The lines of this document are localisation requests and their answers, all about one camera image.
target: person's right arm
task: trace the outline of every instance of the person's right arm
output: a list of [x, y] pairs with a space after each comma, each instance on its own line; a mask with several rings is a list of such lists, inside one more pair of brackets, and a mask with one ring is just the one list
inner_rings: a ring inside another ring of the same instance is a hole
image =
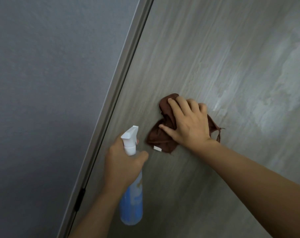
[[168, 102], [178, 128], [160, 128], [210, 165], [271, 236], [300, 237], [300, 185], [212, 140], [205, 104]]

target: black hinge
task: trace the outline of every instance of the black hinge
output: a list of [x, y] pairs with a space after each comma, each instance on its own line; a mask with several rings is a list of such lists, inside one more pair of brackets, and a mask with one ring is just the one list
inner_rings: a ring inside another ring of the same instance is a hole
[[75, 210], [76, 212], [79, 211], [79, 209], [80, 209], [80, 205], [82, 204], [82, 201], [83, 201], [85, 192], [86, 192], [86, 189], [85, 189], [85, 188], [82, 188], [82, 189], [80, 190], [80, 193], [79, 193], [78, 196], [77, 196], [77, 200], [76, 200], [76, 203], [75, 203], [75, 205], [74, 205], [74, 210]]

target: translucent plastic bottle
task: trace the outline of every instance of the translucent plastic bottle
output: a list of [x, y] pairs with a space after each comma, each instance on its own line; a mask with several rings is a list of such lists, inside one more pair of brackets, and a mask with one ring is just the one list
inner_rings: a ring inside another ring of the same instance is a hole
[[[139, 151], [136, 151], [137, 132], [138, 126], [132, 126], [121, 136], [126, 153], [132, 158], [139, 154]], [[135, 225], [141, 220], [143, 215], [142, 171], [122, 196], [119, 208], [120, 219], [124, 224]]]

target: brown cloth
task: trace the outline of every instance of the brown cloth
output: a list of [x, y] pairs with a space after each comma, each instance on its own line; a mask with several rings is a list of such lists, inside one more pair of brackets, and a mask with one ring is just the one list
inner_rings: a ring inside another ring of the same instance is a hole
[[[178, 143], [176, 143], [166, 132], [160, 129], [159, 125], [164, 124], [169, 128], [172, 128], [174, 130], [176, 129], [176, 120], [173, 114], [173, 110], [168, 103], [168, 99], [172, 98], [175, 100], [177, 96], [178, 94], [170, 94], [161, 99], [159, 107], [161, 110], [161, 114], [163, 115], [163, 119], [159, 120], [153, 126], [146, 140], [146, 143], [150, 146], [157, 146], [166, 153], [171, 153], [173, 150], [175, 150], [176, 146], [178, 146]], [[212, 132], [218, 130], [219, 133], [216, 140], [220, 142], [220, 130], [222, 128], [218, 127], [209, 115], [207, 115], [207, 119], [210, 135]]]

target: forearm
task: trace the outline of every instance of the forearm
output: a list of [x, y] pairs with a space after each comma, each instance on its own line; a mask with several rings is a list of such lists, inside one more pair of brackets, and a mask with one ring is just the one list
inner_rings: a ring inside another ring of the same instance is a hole
[[197, 154], [273, 237], [300, 237], [300, 185], [218, 143]]
[[105, 238], [121, 194], [103, 189], [70, 238]]

